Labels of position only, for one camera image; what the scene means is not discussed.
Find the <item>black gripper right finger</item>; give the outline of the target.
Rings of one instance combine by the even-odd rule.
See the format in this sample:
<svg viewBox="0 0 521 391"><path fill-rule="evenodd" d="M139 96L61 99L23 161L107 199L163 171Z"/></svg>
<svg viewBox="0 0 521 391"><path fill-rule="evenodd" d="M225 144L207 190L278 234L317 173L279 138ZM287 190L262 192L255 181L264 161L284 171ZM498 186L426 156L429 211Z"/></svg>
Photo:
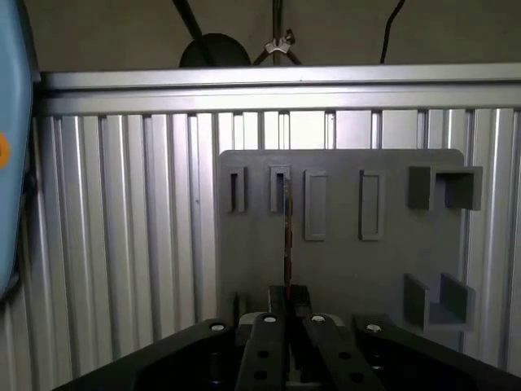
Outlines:
<svg viewBox="0 0 521 391"><path fill-rule="evenodd" d="M307 359L333 390L518 390L520 378L398 327L385 314L345 325L316 313L304 285L289 302L310 344Z"/></svg>

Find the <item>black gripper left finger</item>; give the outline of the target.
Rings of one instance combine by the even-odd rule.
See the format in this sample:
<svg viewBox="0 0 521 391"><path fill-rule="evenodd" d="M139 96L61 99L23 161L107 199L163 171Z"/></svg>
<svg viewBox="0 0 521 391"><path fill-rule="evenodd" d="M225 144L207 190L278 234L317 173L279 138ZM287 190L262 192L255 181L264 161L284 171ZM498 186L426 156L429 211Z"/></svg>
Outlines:
<svg viewBox="0 0 521 391"><path fill-rule="evenodd" d="M287 294L237 325L209 319L62 385L63 390L283 390Z"/></svg>

